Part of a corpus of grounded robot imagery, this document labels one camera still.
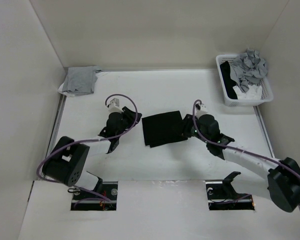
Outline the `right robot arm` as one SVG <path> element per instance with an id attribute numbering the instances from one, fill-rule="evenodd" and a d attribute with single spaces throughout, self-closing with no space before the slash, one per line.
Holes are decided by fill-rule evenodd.
<path id="1" fill-rule="evenodd" d="M 275 159 L 239 148 L 233 138 L 221 133 L 219 123 L 210 114 L 187 114 L 180 128 L 184 137 L 203 141 L 213 156 L 263 178 L 266 198 L 281 210 L 291 213 L 300 205 L 300 167 L 294 159 Z"/>

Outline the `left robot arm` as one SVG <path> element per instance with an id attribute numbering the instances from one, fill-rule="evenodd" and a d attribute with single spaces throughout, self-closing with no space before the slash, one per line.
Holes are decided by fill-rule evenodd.
<path id="1" fill-rule="evenodd" d="M 105 127 L 95 138 L 96 142 L 73 143 L 70 137 L 63 136 L 53 151 L 67 146 L 47 160 L 42 166 L 42 173 L 68 187 L 79 191 L 85 190 L 90 199 L 98 199 L 102 195 L 103 180 L 88 172 L 85 168 L 87 158 L 95 155 L 111 154 L 120 143 L 120 136 L 138 124 L 142 114 L 124 106 L 113 107 L 108 115 Z"/>

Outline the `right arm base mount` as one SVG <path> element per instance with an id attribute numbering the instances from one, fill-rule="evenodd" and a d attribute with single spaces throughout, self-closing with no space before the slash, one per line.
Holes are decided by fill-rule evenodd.
<path id="1" fill-rule="evenodd" d="M 222 180 L 206 181 L 205 187 L 210 211 L 255 210 L 251 194 L 237 193 L 230 184 L 224 184 Z"/>

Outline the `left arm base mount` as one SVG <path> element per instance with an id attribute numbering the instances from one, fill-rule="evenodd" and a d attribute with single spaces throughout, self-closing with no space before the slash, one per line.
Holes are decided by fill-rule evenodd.
<path id="1" fill-rule="evenodd" d="M 117 181 L 103 182 L 95 190 L 84 191 L 78 187 L 71 187 L 67 190 L 72 194 L 71 211 L 116 211 L 119 185 Z"/>

